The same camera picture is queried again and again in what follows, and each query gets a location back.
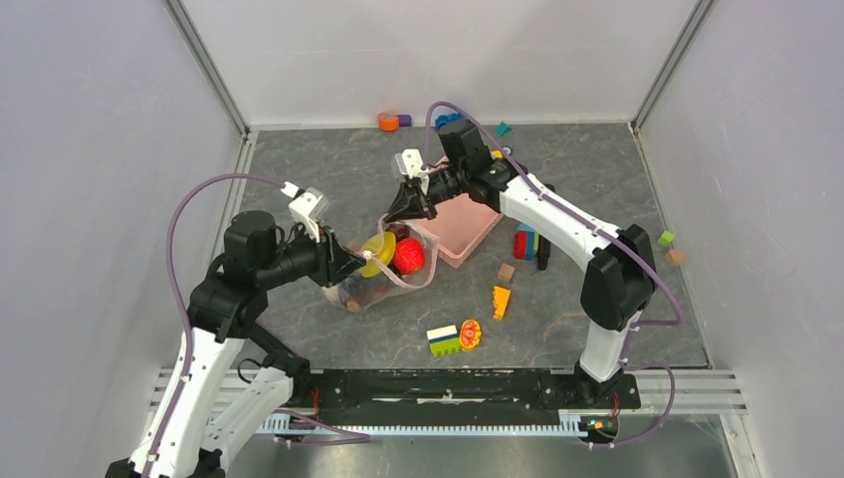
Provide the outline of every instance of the white wall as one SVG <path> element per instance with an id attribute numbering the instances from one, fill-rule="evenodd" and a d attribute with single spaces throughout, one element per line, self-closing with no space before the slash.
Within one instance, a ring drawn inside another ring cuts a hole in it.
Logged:
<path id="1" fill-rule="evenodd" d="M 251 124 L 630 120 L 695 0 L 186 0 Z"/>
<path id="2" fill-rule="evenodd" d="M 771 477 L 840 476 L 844 4 L 719 2 L 643 143 Z"/>
<path id="3" fill-rule="evenodd" d="M 170 214 L 238 137 L 162 2 L 0 10 L 0 476 L 103 476 L 175 357 Z M 222 192 L 178 231 L 187 292 Z"/>

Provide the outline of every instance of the transparent bag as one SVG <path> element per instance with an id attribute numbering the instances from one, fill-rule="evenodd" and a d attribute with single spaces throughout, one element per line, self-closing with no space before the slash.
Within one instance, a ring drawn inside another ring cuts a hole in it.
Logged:
<path id="1" fill-rule="evenodd" d="M 350 312 L 362 311 L 384 299 L 399 296 L 421 289 L 431 283 L 437 268 L 437 249 L 439 238 L 424 228 L 411 222 L 399 221 L 389 225 L 384 224 L 384 217 L 378 219 L 377 232 L 363 246 L 357 249 L 367 259 L 366 265 L 334 287 L 322 289 L 325 297 L 332 304 Z M 415 245 L 402 247 L 401 241 L 412 239 L 421 245 L 424 264 L 419 265 Z M 410 250 L 411 254 L 403 254 L 416 261 L 409 261 L 412 266 L 420 267 L 414 272 L 403 261 L 405 273 L 400 271 L 395 262 L 399 257 L 397 251 Z"/>

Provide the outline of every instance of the red ball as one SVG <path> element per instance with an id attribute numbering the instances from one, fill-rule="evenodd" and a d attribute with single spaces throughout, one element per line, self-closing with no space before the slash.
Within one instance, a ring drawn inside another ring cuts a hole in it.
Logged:
<path id="1" fill-rule="evenodd" d="M 425 267 L 425 249 L 416 239 L 408 237 L 396 244 L 393 265 L 402 274 L 413 274 Z"/>

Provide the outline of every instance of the wooden cube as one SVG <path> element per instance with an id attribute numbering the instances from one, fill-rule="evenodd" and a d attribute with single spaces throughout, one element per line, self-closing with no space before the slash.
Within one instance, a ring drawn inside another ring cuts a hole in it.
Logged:
<path id="1" fill-rule="evenodd" d="M 499 269 L 499 280 L 504 283 L 509 283 L 513 279 L 513 273 L 515 271 L 516 268 L 510 264 L 502 264 L 501 269 Z"/>
<path id="2" fill-rule="evenodd" d="M 682 266 L 686 263 L 686 253 L 683 249 L 672 249 L 665 253 L 665 262 L 671 267 Z"/>

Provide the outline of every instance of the black cable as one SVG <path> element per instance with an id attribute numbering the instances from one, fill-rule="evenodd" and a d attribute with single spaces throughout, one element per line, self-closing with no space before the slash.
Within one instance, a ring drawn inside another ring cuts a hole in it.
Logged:
<path id="1" fill-rule="evenodd" d="M 241 380 L 245 381 L 246 383 L 252 383 L 252 381 L 251 381 L 251 380 L 247 380 L 247 379 L 243 376 L 243 373 L 240 371 L 240 366 L 241 366 L 241 365 L 243 365 L 243 362 L 244 362 L 244 361 L 247 361 L 247 362 L 249 362 L 249 363 L 251 363 L 251 364 L 254 364 L 254 365 L 256 365 L 258 368 L 261 368 L 261 363 L 260 363 L 259 361 L 255 360 L 254 358 L 244 358 L 244 359 L 240 360 L 240 362 L 238 363 L 238 366 L 237 366 L 237 370 L 238 370 L 238 377 L 239 377 Z"/>

